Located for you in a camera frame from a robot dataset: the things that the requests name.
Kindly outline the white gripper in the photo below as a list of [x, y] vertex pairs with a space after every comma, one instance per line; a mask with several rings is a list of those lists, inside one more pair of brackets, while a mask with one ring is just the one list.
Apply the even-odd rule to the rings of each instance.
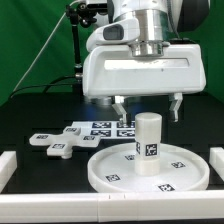
[[83, 68], [84, 95], [115, 96], [112, 107], [121, 124], [127, 123], [123, 96], [170, 94], [170, 118], [177, 122], [181, 93], [200, 92], [205, 85], [201, 50], [196, 44], [170, 45], [162, 57], [133, 57], [127, 45], [100, 46], [89, 54]]

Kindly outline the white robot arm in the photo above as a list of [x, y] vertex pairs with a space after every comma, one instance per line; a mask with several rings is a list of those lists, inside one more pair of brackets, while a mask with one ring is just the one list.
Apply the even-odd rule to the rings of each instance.
[[182, 96], [206, 85], [200, 46], [168, 35], [193, 31], [205, 20], [210, 0], [107, 0], [108, 21], [86, 43], [83, 93], [95, 100], [113, 98], [113, 107], [128, 124], [123, 108], [133, 96], [167, 95], [178, 120]]

